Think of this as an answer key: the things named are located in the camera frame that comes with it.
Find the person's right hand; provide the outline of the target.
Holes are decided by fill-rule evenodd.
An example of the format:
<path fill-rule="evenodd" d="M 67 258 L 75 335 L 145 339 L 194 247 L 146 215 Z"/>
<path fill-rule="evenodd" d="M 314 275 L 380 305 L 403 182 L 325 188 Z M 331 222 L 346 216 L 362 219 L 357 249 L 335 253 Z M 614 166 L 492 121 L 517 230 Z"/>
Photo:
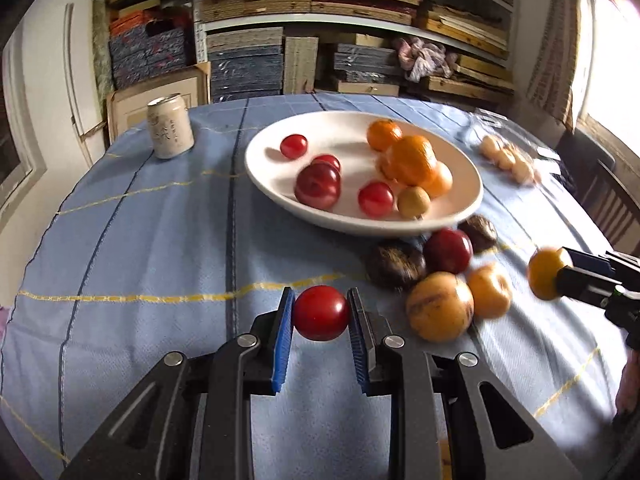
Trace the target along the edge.
<path fill-rule="evenodd" d="M 620 378 L 620 388 L 616 394 L 615 406 L 617 414 L 632 413 L 639 402 L 640 392 L 640 356 L 638 350 L 628 353 L 626 365 Z"/>

